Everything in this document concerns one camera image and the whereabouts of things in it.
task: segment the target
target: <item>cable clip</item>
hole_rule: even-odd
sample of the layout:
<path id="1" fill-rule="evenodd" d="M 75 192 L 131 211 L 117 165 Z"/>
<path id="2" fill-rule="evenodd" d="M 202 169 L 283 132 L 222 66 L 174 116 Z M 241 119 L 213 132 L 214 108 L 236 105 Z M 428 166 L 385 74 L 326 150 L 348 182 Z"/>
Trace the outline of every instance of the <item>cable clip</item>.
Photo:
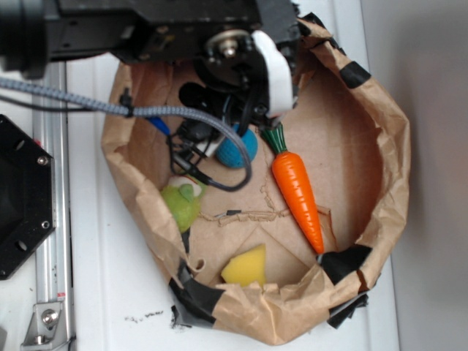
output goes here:
<path id="1" fill-rule="evenodd" d="M 130 95 L 130 89 L 125 88 L 124 93 L 120 96 L 120 99 L 118 100 L 120 102 L 120 105 L 125 106 L 126 108 L 129 109 L 129 112 L 125 116 L 125 118 L 131 118 L 133 117 L 133 110 L 135 109 L 135 106 L 133 106 L 133 98 Z"/>

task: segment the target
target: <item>paper bag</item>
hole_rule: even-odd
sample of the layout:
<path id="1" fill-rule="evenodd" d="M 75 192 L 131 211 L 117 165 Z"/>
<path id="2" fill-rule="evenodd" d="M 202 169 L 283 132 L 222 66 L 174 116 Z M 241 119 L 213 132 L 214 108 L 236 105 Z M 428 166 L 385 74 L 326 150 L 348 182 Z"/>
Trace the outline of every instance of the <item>paper bag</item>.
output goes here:
<path id="1" fill-rule="evenodd" d="M 259 150 L 252 180 L 234 193 L 208 188 L 183 240 L 159 193 L 170 177 L 164 135 L 142 118 L 106 118 L 102 149 L 110 171 L 171 287 L 181 323 L 267 344 L 288 342 L 343 306 L 362 303 L 404 229 L 408 120 L 315 16 L 306 19 L 295 75 L 298 105 L 283 125 L 288 149 L 303 158 L 319 205 L 321 257 L 288 211 L 271 174 L 273 153 L 255 128 Z M 121 65 L 110 100 L 118 103 L 129 88 L 136 106 L 180 105 L 178 90 L 189 81 L 201 83 L 188 61 Z M 165 121 L 172 130 L 181 123 L 177 117 Z M 201 168 L 229 184 L 244 176 L 215 159 Z M 267 284 L 223 284 L 220 272 L 230 258 L 258 244 L 266 245 Z"/>

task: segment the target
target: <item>teal knit ball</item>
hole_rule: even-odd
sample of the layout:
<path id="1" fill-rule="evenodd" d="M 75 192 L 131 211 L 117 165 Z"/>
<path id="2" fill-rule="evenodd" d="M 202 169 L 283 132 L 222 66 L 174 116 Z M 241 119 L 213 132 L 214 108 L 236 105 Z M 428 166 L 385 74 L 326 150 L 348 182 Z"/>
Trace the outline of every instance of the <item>teal knit ball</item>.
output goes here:
<path id="1" fill-rule="evenodd" d="M 237 131 L 238 125 L 236 124 L 233 129 Z M 248 129 L 246 134 L 241 138 L 244 142 L 247 153 L 249 154 L 250 161 L 255 158 L 258 150 L 258 142 L 255 137 L 255 133 Z M 233 142 L 229 139 L 225 139 L 216 150 L 216 157 L 225 166 L 230 168 L 241 168 L 244 166 L 241 154 L 239 150 L 234 146 Z"/>

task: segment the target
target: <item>yellow sponge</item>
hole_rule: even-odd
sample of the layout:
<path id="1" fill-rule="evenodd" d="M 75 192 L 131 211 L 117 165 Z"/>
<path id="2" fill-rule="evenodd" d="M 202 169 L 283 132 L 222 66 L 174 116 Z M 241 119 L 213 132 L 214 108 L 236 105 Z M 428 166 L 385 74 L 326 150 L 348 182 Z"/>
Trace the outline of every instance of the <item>yellow sponge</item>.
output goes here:
<path id="1" fill-rule="evenodd" d="M 266 283 L 265 278 L 265 244 L 244 252 L 234 258 L 221 272 L 222 278 L 229 284 L 240 284 L 246 287 L 257 281 L 260 285 Z"/>

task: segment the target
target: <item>orange carrot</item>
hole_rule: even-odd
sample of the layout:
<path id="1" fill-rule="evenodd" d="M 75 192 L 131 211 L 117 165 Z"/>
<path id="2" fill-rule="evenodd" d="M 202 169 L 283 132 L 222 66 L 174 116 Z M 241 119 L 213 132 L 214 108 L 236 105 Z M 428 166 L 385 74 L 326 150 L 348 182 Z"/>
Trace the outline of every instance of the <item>orange carrot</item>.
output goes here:
<path id="1" fill-rule="evenodd" d="M 274 130 L 262 132 L 262 137 L 276 154 L 271 170 L 291 214 L 314 250 L 322 254 L 324 247 L 319 215 L 302 158 L 286 149 L 281 124 Z"/>

